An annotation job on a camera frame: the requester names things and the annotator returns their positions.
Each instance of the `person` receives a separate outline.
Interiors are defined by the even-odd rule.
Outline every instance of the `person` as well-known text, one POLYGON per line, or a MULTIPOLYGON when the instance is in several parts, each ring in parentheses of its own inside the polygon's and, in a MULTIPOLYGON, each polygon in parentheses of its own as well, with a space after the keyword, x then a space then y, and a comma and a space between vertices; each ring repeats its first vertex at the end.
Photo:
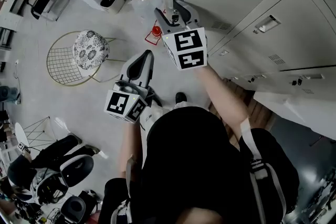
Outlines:
POLYGON ((7 171, 8 180, 15 195, 26 202, 29 201, 27 198, 30 196, 30 185, 38 169, 48 168, 59 172, 60 166, 75 156, 94 156, 94 154, 99 153, 99 149, 96 147, 84 145, 72 154, 67 154, 81 143, 82 140, 80 138, 69 133, 66 137, 41 150, 35 159, 32 159, 27 149, 23 149, 22 154, 10 164, 7 171))
MULTIPOLYGON (((126 175, 132 156, 130 196, 133 223, 260 223, 250 180, 252 154, 246 146, 241 124, 248 118, 245 104, 226 87, 208 65, 194 69, 221 118, 232 128, 240 152, 233 147, 223 123, 206 109, 187 104, 176 95, 175 109, 152 113, 146 129, 147 156, 142 168, 139 122, 125 123, 120 151, 120 174, 109 180, 104 191, 99 223, 112 223, 113 212, 129 198, 126 175)), ((277 173, 287 211, 294 209, 299 178, 281 146, 263 129, 251 130, 263 157, 277 173)), ((282 206, 274 187, 259 186, 268 223, 280 223, 282 206)), ((118 216, 117 223, 127 223, 118 216)))

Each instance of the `red bottle cap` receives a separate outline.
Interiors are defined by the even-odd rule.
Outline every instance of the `red bottle cap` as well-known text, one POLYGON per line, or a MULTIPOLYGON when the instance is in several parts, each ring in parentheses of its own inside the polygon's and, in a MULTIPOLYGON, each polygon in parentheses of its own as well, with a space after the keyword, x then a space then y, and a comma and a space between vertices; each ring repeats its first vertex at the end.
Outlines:
POLYGON ((152 33, 155 36, 159 36, 161 34, 161 29, 159 26, 153 26, 152 33))

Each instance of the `patterned seat cushion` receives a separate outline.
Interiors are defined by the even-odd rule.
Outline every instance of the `patterned seat cushion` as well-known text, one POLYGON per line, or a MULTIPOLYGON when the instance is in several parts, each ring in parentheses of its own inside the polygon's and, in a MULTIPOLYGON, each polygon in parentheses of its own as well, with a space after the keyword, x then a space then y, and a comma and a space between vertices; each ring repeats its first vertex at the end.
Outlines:
POLYGON ((106 39, 92 30, 78 34, 72 50, 76 64, 82 69, 93 69, 102 64, 110 53, 106 39))

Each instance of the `small trash bin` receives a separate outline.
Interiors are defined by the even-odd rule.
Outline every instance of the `small trash bin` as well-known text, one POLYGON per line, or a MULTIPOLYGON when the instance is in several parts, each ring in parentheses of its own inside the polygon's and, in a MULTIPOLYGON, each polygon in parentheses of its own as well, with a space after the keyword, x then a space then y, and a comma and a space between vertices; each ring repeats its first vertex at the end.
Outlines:
POLYGON ((109 13, 117 14, 124 3, 125 0, 102 0, 100 6, 109 13))

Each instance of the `wire chair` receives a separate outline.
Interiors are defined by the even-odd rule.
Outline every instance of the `wire chair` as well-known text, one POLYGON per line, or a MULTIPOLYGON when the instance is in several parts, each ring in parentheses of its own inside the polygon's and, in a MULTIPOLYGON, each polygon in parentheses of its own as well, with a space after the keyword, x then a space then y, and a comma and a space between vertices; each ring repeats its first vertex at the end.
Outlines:
MULTIPOLYGON (((106 82, 116 78, 118 75, 106 81, 99 81, 95 79, 93 76, 98 72, 100 65, 97 67, 84 70, 77 66, 75 59, 72 54, 72 47, 57 47, 57 42, 65 37, 69 37, 72 35, 71 39, 66 44, 73 44, 74 39, 76 39, 76 33, 80 33, 81 31, 72 31, 68 32, 62 36, 60 36, 56 41, 52 44, 51 48, 48 51, 47 55, 47 69, 51 78, 56 81, 58 84, 63 86, 78 86, 90 79, 93 79, 97 82, 106 82)), ((108 43, 115 40, 115 38, 107 37, 108 43)), ((107 59, 109 61, 117 61, 117 62, 126 62, 124 60, 115 60, 115 59, 107 59)))

